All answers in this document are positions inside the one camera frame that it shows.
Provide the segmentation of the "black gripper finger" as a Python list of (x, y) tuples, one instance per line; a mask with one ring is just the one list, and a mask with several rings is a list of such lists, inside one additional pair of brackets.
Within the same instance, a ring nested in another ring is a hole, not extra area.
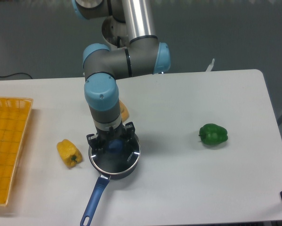
[(88, 134), (86, 135), (87, 142), (89, 144), (89, 153), (93, 152), (100, 152), (100, 153), (106, 153), (106, 143), (107, 140), (98, 135), (98, 134)]
[(135, 137), (135, 126), (133, 122), (126, 123), (122, 128), (122, 135), (121, 138), (123, 139), (124, 143), (130, 143)]

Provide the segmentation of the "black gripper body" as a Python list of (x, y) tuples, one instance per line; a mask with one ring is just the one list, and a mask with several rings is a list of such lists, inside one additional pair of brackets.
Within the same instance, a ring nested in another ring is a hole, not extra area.
[(122, 128), (123, 128), (122, 124), (120, 124), (115, 129), (113, 127), (110, 127), (107, 131), (100, 130), (99, 128), (96, 127), (97, 134), (104, 137), (107, 140), (107, 143), (110, 142), (110, 141), (113, 141), (113, 140), (123, 141), (123, 139), (121, 138)]

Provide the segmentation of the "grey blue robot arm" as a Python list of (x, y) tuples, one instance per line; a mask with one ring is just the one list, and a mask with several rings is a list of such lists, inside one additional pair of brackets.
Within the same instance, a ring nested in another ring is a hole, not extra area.
[(95, 43), (83, 51), (84, 95), (97, 130), (88, 143), (92, 151), (100, 150), (112, 140), (130, 140), (135, 132), (123, 127), (116, 80), (168, 71), (170, 52), (158, 41), (148, 0), (74, 0), (72, 5), (84, 19), (112, 19), (109, 30), (117, 38), (116, 50)]

